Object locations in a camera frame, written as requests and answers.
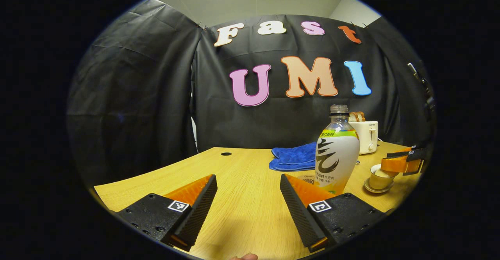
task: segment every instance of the wood grain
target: wood grain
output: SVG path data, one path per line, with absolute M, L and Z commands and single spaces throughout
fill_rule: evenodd
M 360 155 L 345 192 L 351 192 L 386 212 L 397 207 L 418 182 L 420 174 L 395 178 L 384 194 L 364 189 L 370 167 L 380 164 L 386 153 L 404 146 L 379 142 L 375 153 Z M 223 156 L 221 153 L 232 153 Z M 255 253 L 261 260 L 297 259 L 310 255 L 304 248 L 280 191 L 280 176 L 313 175 L 312 171 L 280 172 L 268 168 L 270 149 L 211 148 L 144 175 L 95 187 L 104 204 L 119 211 L 146 194 L 164 195 L 189 182 L 215 174 L 218 191 L 189 254 L 221 260 Z

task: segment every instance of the saucer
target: saucer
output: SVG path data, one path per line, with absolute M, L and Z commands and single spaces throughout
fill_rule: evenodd
M 392 181 L 389 186 L 383 188 L 383 189 L 373 189 L 372 187 L 370 187 L 370 178 L 366 179 L 365 182 L 364 182 L 364 187 L 368 190 L 368 191 L 371 191 L 375 194 L 381 194 L 383 192 L 386 192 L 386 191 L 389 191 L 389 189 L 394 185 L 394 181 Z

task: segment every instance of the orange letter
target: orange letter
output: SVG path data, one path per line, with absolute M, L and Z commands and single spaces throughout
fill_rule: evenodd
M 312 70 L 302 62 L 299 57 L 288 56 L 282 58 L 282 63 L 288 69 L 288 78 L 290 88 L 286 91 L 288 97 L 302 97 L 304 91 L 300 88 L 300 82 L 304 85 L 309 95 L 316 91 L 316 85 L 320 83 L 318 94 L 321 96 L 335 96 L 339 92 L 335 88 L 330 64 L 332 61 L 328 58 L 317 57 L 314 59 Z
M 350 41 L 354 42 L 354 43 L 361 43 L 361 39 L 359 38 L 356 38 L 354 36 L 354 34 L 356 32 L 354 32 L 353 30 L 351 30 L 350 28 L 348 28 L 347 26 L 340 26 L 339 29 L 343 30 L 344 31 L 344 34 L 348 37 L 348 39 L 350 39 Z

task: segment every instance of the white toaster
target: white toaster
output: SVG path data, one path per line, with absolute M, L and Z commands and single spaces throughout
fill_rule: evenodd
M 359 136 L 359 154 L 373 153 L 377 150 L 379 137 L 378 121 L 349 121 Z

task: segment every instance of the pink letter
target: pink letter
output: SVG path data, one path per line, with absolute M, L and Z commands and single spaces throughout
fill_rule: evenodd
M 232 95 L 236 103 L 245 107 L 257 106 L 264 103 L 269 96 L 268 71 L 270 69 L 271 66 L 267 64 L 254 67 L 254 72 L 257 74 L 259 80 L 259 92 L 254 96 L 246 94 L 245 76 L 248 74 L 248 70 L 239 69 L 230 73 L 229 77 L 232 79 Z
M 325 34 L 325 30 L 320 27 L 316 22 L 302 22 L 300 24 L 304 28 L 304 32 L 310 35 L 321 36 Z

